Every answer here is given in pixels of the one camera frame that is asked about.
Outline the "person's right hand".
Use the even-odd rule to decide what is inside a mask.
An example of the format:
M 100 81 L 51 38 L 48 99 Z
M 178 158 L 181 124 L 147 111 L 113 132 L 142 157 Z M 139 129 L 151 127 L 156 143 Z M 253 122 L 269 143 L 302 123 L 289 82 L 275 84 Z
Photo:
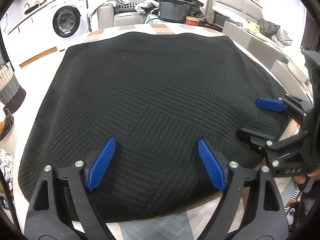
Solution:
M 293 180 L 298 184 L 304 184 L 307 178 L 314 177 L 315 180 L 320 180 L 320 168 L 318 167 L 317 170 L 313 173 L 303 175 L 303 176 L 295 176 Z

